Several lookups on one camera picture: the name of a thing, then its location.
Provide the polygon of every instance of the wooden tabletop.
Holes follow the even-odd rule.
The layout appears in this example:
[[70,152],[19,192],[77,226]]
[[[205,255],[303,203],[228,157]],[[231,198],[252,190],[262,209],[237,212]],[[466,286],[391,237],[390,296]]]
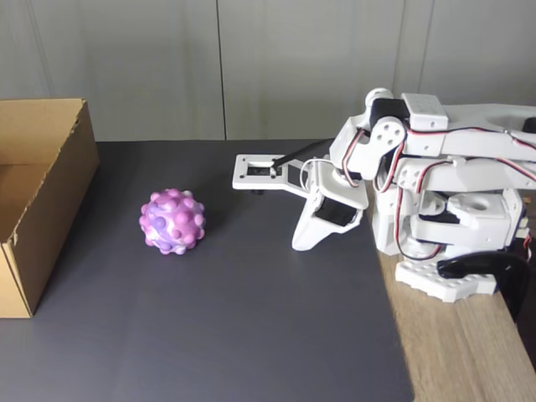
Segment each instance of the wooden tabletop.
[[415,401],[536,401],[536,373],[500,293],[444,303],[394,280],[400,257],[378,255]]

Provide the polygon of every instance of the white wall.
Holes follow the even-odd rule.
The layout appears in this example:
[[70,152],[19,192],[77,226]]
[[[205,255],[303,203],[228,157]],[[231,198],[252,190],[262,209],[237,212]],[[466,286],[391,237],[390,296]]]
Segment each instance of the white wall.
[[375,86],[535,105],[533,15],[529,0],[2,0],[0,97],[84,96],[100,140],[329,137]]
[[85,97],[98,140],[224,138],[215,1],[2,0],[0,15],[1,97]]

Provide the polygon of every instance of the sensory ball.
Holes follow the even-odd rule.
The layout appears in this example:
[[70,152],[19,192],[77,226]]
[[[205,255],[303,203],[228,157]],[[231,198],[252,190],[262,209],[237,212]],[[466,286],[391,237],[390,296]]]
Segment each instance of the sensory ball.
[[192,192],[169,188],[151,194],[142,205],[140,226],[145,243],[156,246],[162,254],[184,254],[204,237],[204,206],[193,199]]

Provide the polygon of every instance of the robotic arm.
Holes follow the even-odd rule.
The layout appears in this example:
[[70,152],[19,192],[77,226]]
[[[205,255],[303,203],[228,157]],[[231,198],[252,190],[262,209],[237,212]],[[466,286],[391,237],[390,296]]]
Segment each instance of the robotic arm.
[[[397,265],[398,281],[445,302],[493,293],[497,276],[451,279],[441,267],[446,260],[506,250],[516,238],[527,246],[518,189],[536,187],[536,107],[443,106],[433,95],[394,99],[381,88],[365,105],[322,159],[274,169],[281,156],[239,155],[233,187],[304,197],[292,247],[310,250],[331,233],[359,225],[369,206],[364,181],[372,181],[376,246],[405,258]],[[307,182],[290,183],[288,167],[301,174],[307,169]]]

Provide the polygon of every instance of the open cardboard box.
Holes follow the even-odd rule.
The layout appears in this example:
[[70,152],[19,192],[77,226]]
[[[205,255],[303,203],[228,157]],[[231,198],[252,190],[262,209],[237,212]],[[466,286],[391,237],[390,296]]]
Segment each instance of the open cardboard box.
[[98,163],[84,100],[0,100],[0,317],[34,314]]

